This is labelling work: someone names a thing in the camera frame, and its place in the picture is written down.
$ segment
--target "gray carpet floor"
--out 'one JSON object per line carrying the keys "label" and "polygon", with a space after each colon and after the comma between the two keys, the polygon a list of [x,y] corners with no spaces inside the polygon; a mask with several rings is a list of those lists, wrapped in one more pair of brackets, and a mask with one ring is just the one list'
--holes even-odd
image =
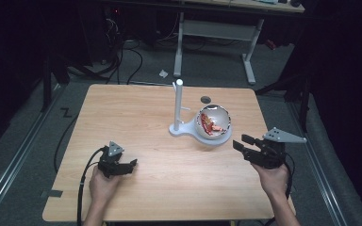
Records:
{"label": "gray carpet floor", "polygon": [[[114,74],[109,84],[124,84],[128,77],[138,68],[131,79],[132,84],[170,85],[174,78],[173,42],[162,42],[155,47],[130,41],[123,51],[123,62],[119,69],[120,82]],[[257,45],[252,57],[256,84],[248,84],[240,59],[240,51],[244,42],[228,44],[220,48],[219,44],[186,44],[184,51],[182,79],[185,86],[229,87],[260,89],[278,79],[293,46],[282,46],[270,50],[267,46]],[[99,71],[106,65],[96,64],[93,70]],[[164,70],[169,73],[166,78],[158,74]],[[24,148],[24,162],[17,162],[20,169],[12,172],[13,180],[9,187],[2,191],[0,199],[0,225],[75,225],[74,222],[45,222],[41,215],[46,203],[43,195],[55,181],[55,151],[58,165],[65,152],[67,142],[74,125],[72,120],[79,112],[88,87],[91,84],[103,83],[85,76],[72,75],[68,86],[54,86],[54,103],[47,114],[40,112],[42,107],[42,85],[39,85],[27,103],[17,112],[10,122],[10,127],[0,139],[0,180],[10,164],[14,164],[16,154]],[[307,137],[308,144],[288,144],[287,151],[296,164],[294,186],[291,197],[297,211],[297,217],[303,225],[362,225],[362,203],[355,193],[354,187],[338,161],[332,144],[315,106],[310,99],[310,110],[307,117],[308,133],[300,129],[296,118],[298,103],[285,103],[282,91],[271,91],[258,96],[265,122],[269,129],[274,126],[284,131]],[[29,138],[35,122],[43,118],[38,133],[29,144]],[[344,222],[337,223],[327,204],[327,197],[321,190],[321,182],[316,177],[313,159],[309,149],[314,150],[326,176],[326,182],[332,187],[332,199],[336,199]],[[242,220],[241,226],[262,225],[257,220]]]}

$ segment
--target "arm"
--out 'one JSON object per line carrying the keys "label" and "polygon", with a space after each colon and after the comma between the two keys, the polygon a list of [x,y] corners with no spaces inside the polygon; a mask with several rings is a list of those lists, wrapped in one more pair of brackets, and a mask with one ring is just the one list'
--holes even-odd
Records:
{"label": "arm", "polygon": [[252,164],[260,177],[263,190],[269,197],[275,220],[280,226],[298,226],[298,219],[289,206],[285,192],[287,191],[288,170],[285,165],[278,169],[264,169]]}
{"label": "arm", "polygon": [[84,226],[102,225],[107,204],[113,197],[120,179],[120,176],[110,176],[110,178],[107,178],[97,167],[93,168],[92,177],[90,178],[92,201],[83,224]]}

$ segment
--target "white desk leg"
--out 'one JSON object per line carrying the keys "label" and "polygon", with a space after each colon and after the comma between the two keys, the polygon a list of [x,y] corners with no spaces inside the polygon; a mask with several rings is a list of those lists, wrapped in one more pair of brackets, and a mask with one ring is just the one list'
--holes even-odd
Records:
{"label": "white desk leg", "polygon": [[182,38],[184,34],[184,12],[180,12],[180,23],[178,27],[178,45],[175,53],[174,77],[181,77],[182,66]]}
{"label": "white desk leg", "polygon": [[243,60],[243,65],[245,66],[246,76],[248,77],[248,82],[251,85],[255,84],[255,75],[254,75],[254,71],[252,70],[251,56],[252,56],[252,53],[254,52],[255,45],[257,43],[258,36],[260,35],[260,31],[261,31],[261,27],[263,26],[263,23],[264,23],[263,19],[260,19],[258,21],[257,26],[255,28],[254,36],[251,41],[251,46],[248,49],[248,53],[242,55],[242,60]]}

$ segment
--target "white vertical pole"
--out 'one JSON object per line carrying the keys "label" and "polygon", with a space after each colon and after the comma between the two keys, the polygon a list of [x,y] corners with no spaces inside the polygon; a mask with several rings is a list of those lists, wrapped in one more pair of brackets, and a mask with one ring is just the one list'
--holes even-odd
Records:
{"label": "white vertical pole", "polygon": [[175,81],[175,111],[174,111],[174,131],[178,131],[181,112],[181,100],[182,100],[182,86],[183,82],[181,79]]}

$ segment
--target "forearm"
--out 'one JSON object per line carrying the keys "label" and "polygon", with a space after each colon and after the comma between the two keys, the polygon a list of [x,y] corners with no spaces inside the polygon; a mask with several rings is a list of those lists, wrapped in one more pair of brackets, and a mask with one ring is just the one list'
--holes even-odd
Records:
{"label": "forearm", "polygon": [[92,202],[83,226],[101,226],[106,205],[101,202]]}
{"label": "forearm", "polygon": [[269,195],[275,221],[279,226],[299,226],[298,219],[292,212],[285,194]]}

